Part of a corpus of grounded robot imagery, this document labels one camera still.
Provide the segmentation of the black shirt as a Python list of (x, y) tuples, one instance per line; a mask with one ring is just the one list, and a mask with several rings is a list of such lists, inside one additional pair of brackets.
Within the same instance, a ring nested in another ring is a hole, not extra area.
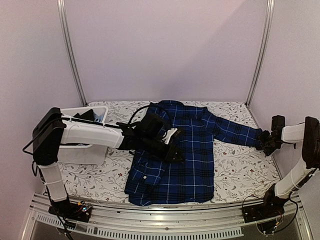
[(76, 113), (73, 117), (77, 118), (77, 119), (93, 121), (93, 122), (96, 119), (95, 113), (94, 113), (94, 111), (92, 109), (89, 109), (89, 110), (87, 110), (86, 112), (83, 112), (83, 113)]

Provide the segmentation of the white plastic bin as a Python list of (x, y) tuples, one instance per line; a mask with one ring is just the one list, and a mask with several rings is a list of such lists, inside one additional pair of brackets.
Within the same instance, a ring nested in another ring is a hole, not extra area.
[[(76, 113), (84, 113), (92, 109), (97, 114), (105, 114), (104, 122), (106, 122), (108, 107), (107, 106), (87, 106), (76, 108), (63, 108), (61, 113), (73, 117)], [(64, 164), (79, 165), (101, 165), (105, 160), (108, 147), (92, 144), (76, 144), (76, 145), (60, 145), (57, 159)]]

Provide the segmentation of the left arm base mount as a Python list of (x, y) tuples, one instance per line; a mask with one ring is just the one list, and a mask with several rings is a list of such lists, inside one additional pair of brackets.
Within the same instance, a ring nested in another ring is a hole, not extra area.
[(92, 207), (91, 203), (85, 203), (84, 201), (73, 203), (67, 198), (57, 202), (51, 200), (48, 212), (64, 219), (88, 223), (91, 218)]

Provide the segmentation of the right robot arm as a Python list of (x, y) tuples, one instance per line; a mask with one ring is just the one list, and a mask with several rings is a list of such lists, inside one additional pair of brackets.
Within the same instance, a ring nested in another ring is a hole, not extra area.
[(269, 218), (278, 210), (280, 202), (289, 200), (290, 195), (299, 190), (320, 169), (320, 121), (307, 116), (302, 123), (287, 125), (285, 117), (275, 115), (271, 118), (271, 131), (259, 135), (262, 150), (270, 156), (282, 145), (297, 148), (296, 161), (291, 170), (264, 195), (264, 203), (258, 213)]

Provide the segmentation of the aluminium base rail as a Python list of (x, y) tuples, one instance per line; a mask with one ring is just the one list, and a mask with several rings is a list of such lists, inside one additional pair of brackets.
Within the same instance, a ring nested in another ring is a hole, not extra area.
[(88, 222), (62, 220), (49, 213), (46, 195), (36, 193), (22, 232), (24, 240), (313, 240), (297, 195), (284, 215), (245, 222), (242, 209), (258, 199), (235, 203), (150, 205), (92, 201)]

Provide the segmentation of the right aluminium frame post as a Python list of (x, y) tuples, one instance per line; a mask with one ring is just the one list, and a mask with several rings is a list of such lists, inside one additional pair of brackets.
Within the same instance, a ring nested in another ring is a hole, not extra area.
[(272, 22), (273, 22), (273, 14), (274, 14), (274, 7), (275, 7), (275, 1), (274, 0), (268, 0), (266, 5), (266, 12), (265, 12), (265, 19), (263, 24), (263, 31), (262, 31), (262, 37), (260, 42), (260, 47), (258, 51), (257, 61), (255, 64), (254, 72), (253, 72), (253, 78), (250, 84), (249, 92), (246, 98), (245, 105), (250, 108), (255, 91), (258, 85), (259, 77), (261, 74), (261, 69), (263, 66), (268, 41), (270, 37), (270, 31), (272, 28)]

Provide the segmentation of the blue plaid long sleeve shirt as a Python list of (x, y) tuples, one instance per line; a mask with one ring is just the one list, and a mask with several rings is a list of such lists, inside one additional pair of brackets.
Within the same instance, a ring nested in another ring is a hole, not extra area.
[(172, 141), (174, 155), (161, 161), (149, 152), (135, 151), (124, 192), (137, 206), (204, 203), (214, 197), (214, 141), (261, 150), (263, 132), (211, 113), (207, 107), (175, 100), (151, 103), (155, 114), (182, 133)]

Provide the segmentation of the floral patterned table cloth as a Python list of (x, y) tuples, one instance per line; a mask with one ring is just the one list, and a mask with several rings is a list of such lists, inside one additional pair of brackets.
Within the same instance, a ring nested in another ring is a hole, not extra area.
[[(242, 102), (185, 101), (186, 106), (207, 108), (215, 116), (255, 128), (257, 125)], [(108, 108), (106, 122), (137, 121), (145, 114), (146, 101), (91, 102), (90, 108)], [(273, 159), (253, 147), (214, 140), (213, 190), (207, 204), (221, 204), (253, 200), (279, 181)], [(108, 149), (98, 164), (75, 164), (59, 161), (59, 168), (67, 192), (71, 197), (98, 203), (129, 204), (126, 182), (133, 163), (127, 151)]]

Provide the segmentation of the aluminium frame post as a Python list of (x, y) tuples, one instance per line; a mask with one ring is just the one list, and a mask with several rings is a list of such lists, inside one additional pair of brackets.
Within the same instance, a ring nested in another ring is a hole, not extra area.
[(69, 25), (68, 25), (66, 4), (64, 0), (57, 0), (56, 2), (57, 2), (57, 10), (59, 15), (61, 31), (62, 31), (62, 37), (64, 40), (66, 54), (68, 57), (68, 62), (70, 65), (70, 70), (71, 70), (71, 74), (75, 84), (75, 88), (76, 88), (79, 100), (81, 102), (81, 105), (87, 106), (88, 102), (85, 96), (84, 87), (81, 82), (81, 78), (80, 78), (80, 74), (79, 74), (79, 70), (78, 70), (78, 66), (77, 66), (77, 62), (76, 62), (76, 58), (73, 50), (71, 34), (69, 30)]
[(245, 105), (250, 108), (255, 91), (258, 85), (259, 77), (261, 74), (261, 69), (263, 66), (268, 41), (270, 37), (270, 31), (272, 28), (272, 22), (273, 22), (273, 14), (274, 14), (274, 7), (275, 7), (275, 1), (274, 0), (268, 0), (266, 5), (266, 12), (265, 12), (265, 19), (263, 24), (263, 31), (262, 31), (262, 37), (260, 42), (260, 47), (258, 51), (257, 61), (255, 64), (254, 72), (253, 72), (253, 78), (250, 84), (249, 92), (246, 98)]

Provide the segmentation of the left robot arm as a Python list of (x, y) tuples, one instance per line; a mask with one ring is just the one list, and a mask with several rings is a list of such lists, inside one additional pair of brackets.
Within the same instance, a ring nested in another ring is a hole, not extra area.
[(62, 180), (58, 166), (62, 146), (103, 146), (118, 150), (144, 150), (165, 163), (184, 162), (181, 151), (173, 143), (180, 133), (172, 120), (146, 113), (139, 121), (108, 124), (70, 116), (58, 107), (51, 108), (32, 131), (32, 139), (22, 152), (32, 156), (38, 166), (55, 209), (63, 216), (74, 213), (74, 205)]

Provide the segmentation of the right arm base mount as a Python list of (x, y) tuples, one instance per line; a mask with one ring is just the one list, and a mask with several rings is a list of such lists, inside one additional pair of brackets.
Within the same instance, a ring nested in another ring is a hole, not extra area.
[[(280, 219), (276, 220), (275, 224), (269, 229), (266, 229), (263, 226), (257, 227), (257, 229), (263, 235), (273, 235), (275, 233), (284, 231), (286, 228), (288, 228), (291, 225), (291, 223), (295, 220), (298, 214), (299, 205), (296, 201), (293, 201), (290, 197), (286, 199), (283, 199), (283, 198), (275, 198), (272, 200), (263, 199), (263, 203), (244, 206), (244, 203), (248, 198), (256, 198), (256, 199), (262, 200), (262, 198), (259, 198), (255, 195), (247, 196), (243, 200), (241, 204), (241, 212), (242, 212), (242, 216), (245, 223), (251, 223), (251, 222), (256, 222), (256, 221), (280, 216)], [(295, 205), (295, 212), (292, 219), (284, 227), (279, 229), (279, 225), (281, 225), (281, 221), (284, 219), (284, 214), (285, 214), (284, 206), (287, 202), (291, 202), (292, 204)]]

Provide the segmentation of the left aluminium frame post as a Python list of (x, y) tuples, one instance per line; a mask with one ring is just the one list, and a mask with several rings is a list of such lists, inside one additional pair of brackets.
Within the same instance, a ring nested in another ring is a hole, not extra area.
[(75, 88), (76, 88), (79, 100), (81, 102), (81, 105), (87, 106), (88, 102), (85, 96), (84, 87), (81, 82), (81, 78), (80, 78), (80, 74), (79, 74), (79, 70), (78, 70), (78, 66), (77, 66), (77, 62), (76, 62), (76, 58), (73, 50), (71, 34), (69, 30), (69, 25), (68, 25), (66, 4), (64, 0), (57, 0), (56, 2), (57, 2), (57, 10), (59, 15), (61, 31), (62, 31), (62, 37), (64, 40), (66, 54), (68, 57), (68, 62), (70, 65), (70, 70), (71, 70), (71, 74), (75, 84)]

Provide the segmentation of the light blue denim shirt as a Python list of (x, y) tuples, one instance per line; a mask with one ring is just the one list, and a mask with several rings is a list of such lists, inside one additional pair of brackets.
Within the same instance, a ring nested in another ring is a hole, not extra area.
[(93, 112), (93, 120), (96, 123), (104, 123), (105, 122), (105, 113), (103, 114), (97, 114), (96, 112)]

